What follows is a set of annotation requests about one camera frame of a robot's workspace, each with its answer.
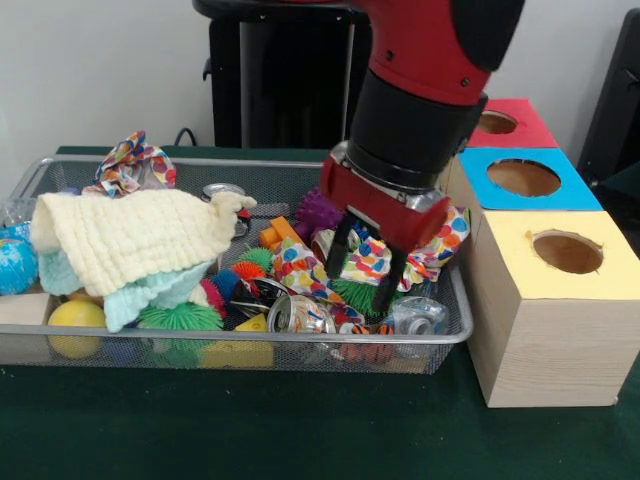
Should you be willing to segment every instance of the black cable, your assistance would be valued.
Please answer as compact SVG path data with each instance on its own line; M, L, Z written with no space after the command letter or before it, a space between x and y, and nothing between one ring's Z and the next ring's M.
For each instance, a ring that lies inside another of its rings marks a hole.
M185 133L189 135L189 139L191 140L191 145L193 145L194 147L197 147L198 141L196 140L196 136L193 134L191 129L187 127L184 127L182 130L178 132L178 136L176 137L176 140L173 142L173 144L175 146L180 145L180 141L182 140L182 137L184 136Z

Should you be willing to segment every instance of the tin lid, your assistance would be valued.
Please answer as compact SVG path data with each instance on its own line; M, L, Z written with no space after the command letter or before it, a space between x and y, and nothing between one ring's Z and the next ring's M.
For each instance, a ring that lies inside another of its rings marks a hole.
M233 183L210 183L202 188L202 197L210 199L216 193L220 192L235 192L240 195L245 195L244 189Z

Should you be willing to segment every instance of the wire basket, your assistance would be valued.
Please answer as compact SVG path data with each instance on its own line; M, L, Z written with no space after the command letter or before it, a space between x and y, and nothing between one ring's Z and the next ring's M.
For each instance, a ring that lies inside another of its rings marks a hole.
M82 188L94 177L101 157L56 156L36 162L13 196L34 197L68 187ZM173 159L177 188L199 196L210 183L241 186L258 201L251 230L234 241L222 266L257 246L259 232L278 216L291 217L304 194L318 185L322 165L310 162ZM447 331L440 335L381 336L224 331L105 329L0 325L0 364L215 368L316 372L434 373L454 344L472 332L471 313L454 265L438 282L440 303L449 308Z

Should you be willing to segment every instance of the wooden box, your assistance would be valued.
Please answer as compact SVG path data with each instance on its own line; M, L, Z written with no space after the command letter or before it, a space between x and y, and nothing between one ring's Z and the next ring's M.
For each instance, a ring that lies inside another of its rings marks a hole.
M467 149L453 159L445 193L469 207L472 238L485 210L602 210L557 148Z
M558 143L526 98L490 99L468 147L558 148Z
M465 253L487 404L614 404L640 348L640 261L609 215L486 212Z

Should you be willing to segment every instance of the wooden block toy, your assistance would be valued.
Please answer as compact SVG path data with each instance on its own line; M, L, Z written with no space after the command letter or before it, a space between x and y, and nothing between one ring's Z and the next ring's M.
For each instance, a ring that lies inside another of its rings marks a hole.
M490 99L468 147L558 148L558 143L526 98Z
M50 297L48 293L0 296L0 325L44 325Z
M469 207L472 238L488 210L602 210L557 148L467 149L452 161L446 193Z
M640 349L640 261L611 217L485 212L467 255L487 404L614 404Z
M304 243L286 218L274 218L271 220L271 227L260 232L260 244L273 251L287 237L293 239L294 242Z
M234 328L234 330L237 332L266 332L267 319L264 318L264 315L261 313L260 315L256 315L246 322L241 323L236 328Z
M200 352L198 368L270 368L273 345L251 340L219 340Z

